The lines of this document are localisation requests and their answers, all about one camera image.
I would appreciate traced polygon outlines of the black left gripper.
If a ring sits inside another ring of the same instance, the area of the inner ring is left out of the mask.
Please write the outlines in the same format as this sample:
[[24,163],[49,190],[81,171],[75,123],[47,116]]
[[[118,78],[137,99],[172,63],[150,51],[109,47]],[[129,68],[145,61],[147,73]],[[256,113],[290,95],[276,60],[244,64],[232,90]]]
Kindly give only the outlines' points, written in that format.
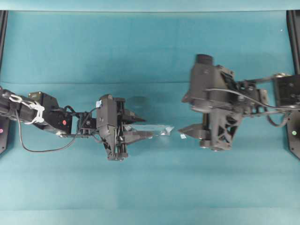
[[124,98],[113,97],[113,99],[117,103],[117,126],[102,126],[97,128],[97,131],[105,147],[107,159],[110,161],[122,161],[128,157],[125,144],[132,144],[140,140],[152,138],[154,133],[151,131],[124,131],[123,122],[132,124],[135,122],[145,122],[146,120],[134,112],[125,109]]

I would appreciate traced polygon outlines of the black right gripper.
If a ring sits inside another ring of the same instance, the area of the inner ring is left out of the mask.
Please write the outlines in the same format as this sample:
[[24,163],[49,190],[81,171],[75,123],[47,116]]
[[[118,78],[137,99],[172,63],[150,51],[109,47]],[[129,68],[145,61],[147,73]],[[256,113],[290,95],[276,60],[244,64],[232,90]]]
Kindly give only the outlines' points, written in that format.
[[241,112],[234,109],[214,108],[208,103],[199,105],[203,113],[202,124],[192,124],[179,129],[181,134],[200,140],[202,148],[213,151],[230,150],[233,137],[241,124]]

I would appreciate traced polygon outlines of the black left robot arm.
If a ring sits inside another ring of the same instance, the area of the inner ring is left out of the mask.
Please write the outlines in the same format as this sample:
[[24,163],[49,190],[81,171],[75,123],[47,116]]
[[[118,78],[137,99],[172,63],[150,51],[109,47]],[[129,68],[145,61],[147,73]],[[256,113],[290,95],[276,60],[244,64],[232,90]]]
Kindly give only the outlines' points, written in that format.
[[0,89],[0,117],[18,123],[34,125],[61,138],[71,138],[68,148],[76,138],[93,137],[104,145],[110,161],[128,157],[129,144],[152,138],[151,131],[138,131],[131,124],[144,120],[125,108],[125,99],[111,94],[103,95],[90,112],[76,112],[71,106],[60,107],[57,99],[43,92],[32,92],[27,97],[7,89]]

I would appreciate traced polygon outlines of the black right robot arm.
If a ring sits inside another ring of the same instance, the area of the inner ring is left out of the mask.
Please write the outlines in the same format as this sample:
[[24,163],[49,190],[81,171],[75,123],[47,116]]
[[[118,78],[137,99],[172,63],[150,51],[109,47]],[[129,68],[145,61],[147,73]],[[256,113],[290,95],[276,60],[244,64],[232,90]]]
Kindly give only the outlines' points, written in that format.
[[200,141],[202,148],[230,150],[245,117],[266,116],[283,127],[288,116],[300,109],[300,83],[294,75],[277,74],[264,79],[235,81],[226,72],[191,75],[182,102],[202,113],[202,123],[179,129]]

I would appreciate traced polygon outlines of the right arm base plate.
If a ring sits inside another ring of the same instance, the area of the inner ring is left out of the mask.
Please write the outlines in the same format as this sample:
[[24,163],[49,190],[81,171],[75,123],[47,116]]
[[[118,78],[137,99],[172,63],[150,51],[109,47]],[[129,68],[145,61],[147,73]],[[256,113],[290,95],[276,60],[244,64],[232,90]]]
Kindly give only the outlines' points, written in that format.
[[300,112],[294,111],[288,117],[286,124],[287,139],[290,152],[300,158]]

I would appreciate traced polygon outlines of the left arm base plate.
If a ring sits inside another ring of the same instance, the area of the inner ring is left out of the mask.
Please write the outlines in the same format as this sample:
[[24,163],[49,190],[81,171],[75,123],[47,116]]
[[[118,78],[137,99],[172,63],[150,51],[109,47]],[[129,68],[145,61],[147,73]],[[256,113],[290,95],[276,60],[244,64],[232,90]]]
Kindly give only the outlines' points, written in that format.
[[6,117],[0,117],[0,154],[2,154],[8,145],[8,134],[10,128],[10,120]]

